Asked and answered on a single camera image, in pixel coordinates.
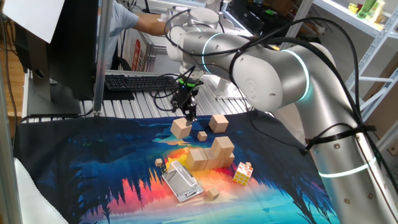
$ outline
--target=computer monitor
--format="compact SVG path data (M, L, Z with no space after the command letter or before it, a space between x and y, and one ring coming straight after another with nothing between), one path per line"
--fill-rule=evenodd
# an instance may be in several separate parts
M16 24L19 59L32 71L28 115L79 114L79 100L93 99L98 21L98 0L66 0L50 44Z

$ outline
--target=white cloth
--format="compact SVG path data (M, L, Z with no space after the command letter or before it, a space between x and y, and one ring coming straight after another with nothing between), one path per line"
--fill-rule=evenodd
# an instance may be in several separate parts
M24 224L68 224L61 214L43 197L29 173L15 159L19 205Z
M106 69L112 66L112 57L118 43L120 33L125 29L130 29L136 26L138 16L129 12L124 6L113 1L113 11L111 24L109 27L109 42L106 51Z

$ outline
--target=bottle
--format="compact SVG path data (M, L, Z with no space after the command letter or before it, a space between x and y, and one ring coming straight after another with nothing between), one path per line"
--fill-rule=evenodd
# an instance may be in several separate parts
M369 22L374 22L376 21L377 17L379 17L381 10L383 9L383 6L386 3L383 0L377 0L376 3L374 3L372 9L369 11L369 14L366 16L366 20Z
M362 9L357 13L357 17L360 19L364 19L369 11L372 9L376 0L366 0L365 4L362 6Z

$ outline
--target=white paper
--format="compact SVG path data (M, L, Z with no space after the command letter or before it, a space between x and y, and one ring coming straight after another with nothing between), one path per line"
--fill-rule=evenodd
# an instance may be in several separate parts
M51 43L65 0L6 0L3 13Z

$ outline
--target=monitor stand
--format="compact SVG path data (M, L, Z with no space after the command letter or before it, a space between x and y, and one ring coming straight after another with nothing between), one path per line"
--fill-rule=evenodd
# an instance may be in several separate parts
M29 79L29 96L27 101L28 115L71 115L80 114L80 103L68 87L50 84L50 99L40 96L41 86L35 86L33 78Z
M80 114L79 100L71 89L50 84L47 43L27 31L32 78L29 79L28 115Z

